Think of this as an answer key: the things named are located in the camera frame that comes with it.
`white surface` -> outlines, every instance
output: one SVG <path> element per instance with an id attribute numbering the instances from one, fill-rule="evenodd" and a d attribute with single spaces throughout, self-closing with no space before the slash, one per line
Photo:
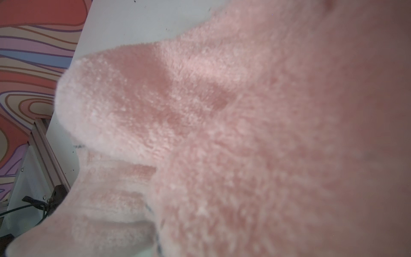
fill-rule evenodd
<path id="1" fill-rule="evenodd" d="M 94 0 L 73 60 L 124 44 L 155 42 L 207 20 L 226 0 Z M 46 137 L 70 185 L 79 160 L 68 134 L 53 115 Z M 150 256 L 147 250 L 139 257 Z"/>
<path id="2" fill-rule="evenodd" d="M 73 186 L 79 174 L 79 159 L 69 134 L 60 125 L 55 115 L 51 118 L 46 138 L 60 164 L 61 170 L 66 176 L 67 182 L 70 187 Z"/>
<path id="3" fill-rule="evenodd" d="M 39 161 L 33 151 L 33 146 L 29 146 L 22 165 L 23 172 L 18 171 L 13 193 L 11 194 L 7 210 L 12 210 L 29 203 L 23 202 L 25 196 L 30 196 L 36 200 L 44 201 L 51 197 L 52 189 L 48 187 L 44 173 Z M 4 217 L 0 228 L 0 236 L 13 234 L 17 237 L 33 228 L 41 219 L 43 212 L 35 207 L 27 207 Z"/>

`cord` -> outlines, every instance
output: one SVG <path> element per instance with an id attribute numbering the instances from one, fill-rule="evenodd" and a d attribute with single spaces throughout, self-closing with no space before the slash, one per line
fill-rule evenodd
<path id="1" fill-rule="evenodd" d="M 47 217 L 47 215 L 48 215 L 49 206 L 48 206 L 48 204 L 43 203 L 43 202 L 42 202 L 42 203 L 35 203 L 35 204 L 28 204 L 28 205 L 25 205 L 25 206 L 21 206 L 21 207 L 18 207 L 18 208 L 14 208 L 14 209 L 9 210 L 9 211 L 5 211 L 5 212 L 3 212 L 3 213 L 0 213 L 0 217 L 1 217 L 1 216 L 4 216 L 4 215 L 6 215 L 6 214 L 9 214 L 9 213 L 11 213 L 11 212 L 14 212 L 14 211 L 18 211 L 18 210 L 21 210 L 21 209 L 24 209 L 24 208 L 27 208 L 27 207 L 38 206 L 38 205 L 42 205 L 42 206 L 43 206 L 43 217 L 42 217 L 42 219 L 39 221 L 39 223 L 36 224 L 36 226 L 37 226 L 38 224 L 42 223 L 43 220 L 45 220 L 46 217 Z"/>

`fuzzy fabric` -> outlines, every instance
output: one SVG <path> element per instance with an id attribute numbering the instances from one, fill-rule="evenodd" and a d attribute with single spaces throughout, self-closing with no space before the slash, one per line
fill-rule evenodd
<path id="1" fill-rule="evenodd" d="M 233 0 L 76 61 L 55 111 L 99 169 L 7 256 L 409 256 L 410 12 Z"/>

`colorful wavy wall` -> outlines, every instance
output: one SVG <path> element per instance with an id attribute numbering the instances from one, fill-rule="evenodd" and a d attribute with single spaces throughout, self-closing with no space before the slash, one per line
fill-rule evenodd
<path id="1" fill-rule="evenodd" d="M 0 0 L 0 201 L 7 200 L 35 118 L 51 118 L 92 0 Z"/>

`dark stain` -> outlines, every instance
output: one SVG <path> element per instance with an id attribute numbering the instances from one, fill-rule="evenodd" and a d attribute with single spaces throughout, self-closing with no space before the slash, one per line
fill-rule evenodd
<path id="1" fill-rule="evenodd" d="M 155 240 L 156 240 L 156 243 L 157 243 L 157 254 L 158 254 L 158 256 L 164 257 L 163 249 L 161 248 L 160 238 L 159 238 L 158 234 L 155 235 Z"/>
<path id="2" fill-rule="evenodd" d="M 324 0 L 324 7 L 327 13 L 335 9 L 335 2 L 336 0 Z"/>
<path id="3" fill-rule="evenodd" d="M 153 213 L 153 210 L 147 205 L 147 204 L 145 204 L 145 208 L 150 212 L 150 213 Z"/>
<path id="4" fill-rule="evenodd" d="M 166 220 L 163 219 L 160 223 L 160 229 L 163 229 L 165 223 L 166 223 Z"/>

